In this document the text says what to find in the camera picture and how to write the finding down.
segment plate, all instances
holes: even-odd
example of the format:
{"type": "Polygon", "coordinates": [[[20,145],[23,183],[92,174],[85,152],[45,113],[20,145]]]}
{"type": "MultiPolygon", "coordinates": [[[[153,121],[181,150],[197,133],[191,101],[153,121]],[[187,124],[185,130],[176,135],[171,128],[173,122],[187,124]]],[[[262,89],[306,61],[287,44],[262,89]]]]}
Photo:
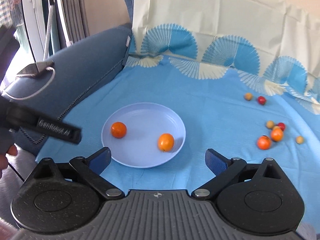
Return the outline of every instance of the plate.
{"type": "Polygon", "coordinates": [[[136,103],[114,112],[105,122],[101,141],[109,147],[112,158],[129,167],[151,168],[171,160],[181,150],[186,139],[186,128],[181,118],[170,108],[155,103],[136,103]],[[114,138],[110,128],[115,122],[127,126],[127,134],[114,138]],[[163,133],[174,137],[171,151],[158,148],[158,138],[163,133]]]}

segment plaid fabric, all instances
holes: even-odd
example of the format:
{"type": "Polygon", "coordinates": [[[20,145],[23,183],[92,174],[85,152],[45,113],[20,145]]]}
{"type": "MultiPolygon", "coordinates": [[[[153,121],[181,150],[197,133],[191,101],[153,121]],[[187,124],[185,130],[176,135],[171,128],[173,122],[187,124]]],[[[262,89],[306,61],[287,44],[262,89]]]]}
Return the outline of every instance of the plaid fabric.
{"type": "Polygon", "coordinates": [[[12,25],[9,0],[0,0],[0,26],[1,25],[12,25]]]}

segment white cord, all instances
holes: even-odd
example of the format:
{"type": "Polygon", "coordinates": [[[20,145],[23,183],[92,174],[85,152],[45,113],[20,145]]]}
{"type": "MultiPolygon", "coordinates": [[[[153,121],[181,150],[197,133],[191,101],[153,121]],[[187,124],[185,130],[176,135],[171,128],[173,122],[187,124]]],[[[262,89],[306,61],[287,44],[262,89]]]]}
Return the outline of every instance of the white cord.
{"type": "Polygon", "coordinates": [[[49,44],[50,44],[50,36],[51,36],[53,9],[54,9],[54,5],[50,5],[49,6],[48,23],[47,23],[47,32],[45,34],[43,61],[45,61],[48,58],[48,54],[49,54],[49,44]]]}
{"type": "Polygon", "coordinates": [[[3,91],[3,94],[7,95],[9,98],[12,98],[14,100],[26,100],[26,99],[29,99],[29,98],[32,98],[32,97],[36,96],[37,94],[42,92],[47,86],[50,85],[50,83],[54,79],[54,76],[56,75],[56,71],[55,71],[55,69],[53,67],[46,67],[46,70],[51,70],[52,71],[51,78],[48,80],[48,82],[42,88],[40,88],[37,92],[33,93],[32,95],[24,97],[24,98],[15,98],[15,97],[9,95],[5,90],[3,91]]]}

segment human hand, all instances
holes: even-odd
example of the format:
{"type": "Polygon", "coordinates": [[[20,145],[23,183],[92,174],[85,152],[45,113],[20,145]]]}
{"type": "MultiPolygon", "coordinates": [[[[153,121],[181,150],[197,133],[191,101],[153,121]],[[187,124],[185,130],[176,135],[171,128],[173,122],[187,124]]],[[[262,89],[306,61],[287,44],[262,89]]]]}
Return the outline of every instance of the human hand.
{"type": "MultiPolygon", "coordinates": [[[[12,145],[8,151],[7,154],[12,156],[17,156],[18,150],[15,145],[12,145]]],[[[5,153],[0,153],[0,179],[2,178],[2,170],[5,170],[8,167],[8,159],[5,156],[5,153]]]]}

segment wall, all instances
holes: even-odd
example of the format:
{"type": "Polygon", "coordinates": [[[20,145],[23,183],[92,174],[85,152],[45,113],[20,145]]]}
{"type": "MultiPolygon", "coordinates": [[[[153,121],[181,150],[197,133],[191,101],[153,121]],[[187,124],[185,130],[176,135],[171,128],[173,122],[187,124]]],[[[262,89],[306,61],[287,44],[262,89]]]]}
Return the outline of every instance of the wall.
{"type": "Polygon", "coordinates": [[[124,0],[84,0],[90,35],[129,22],[124,0]]]}

